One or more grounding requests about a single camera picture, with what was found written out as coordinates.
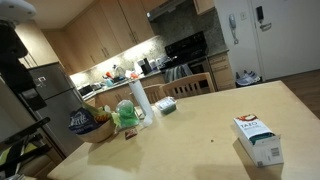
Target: wooden floor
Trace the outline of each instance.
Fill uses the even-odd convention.
[[[272,79],[281,80],[320,119],[320,70]]]

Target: tile backsplash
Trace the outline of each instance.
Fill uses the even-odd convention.
[[[91,69],[71,75],[78,87],[85,83],[103,81],[102,75],[107,71],[114,73],[113,65],[132,70],[134,63],[143,58],[156,59],[165,55],[164,46],[181,40],[199,31],[204,31],[210,50],[225,46],[216,9],[199,16],[192,0],[186,0],[176,10],[156,18],[151,23],[157,36],[140,43],[125,52],[92,67]]]

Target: basket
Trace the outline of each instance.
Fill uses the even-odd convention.
[[[77,136],[84,142],[98,143],[110,137],[114,133],[115,127],[113,120],[110,119],[99,128]]]

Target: stainless steel refrigerator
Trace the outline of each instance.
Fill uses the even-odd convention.
[[[29,111],[37,120],[45,117],[51,119],[43,128],[61,152],[68,156],[83,143],[68,129],[70,113],[81,107],[81,95],[59,63],[32,68],[29,73],[47,104],[40,110],[32,111],[29,108]]]

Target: ceiling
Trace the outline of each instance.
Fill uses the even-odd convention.
[[[33,17],[40,29],[64,27],[94,0],[25,0],[37,14]]]

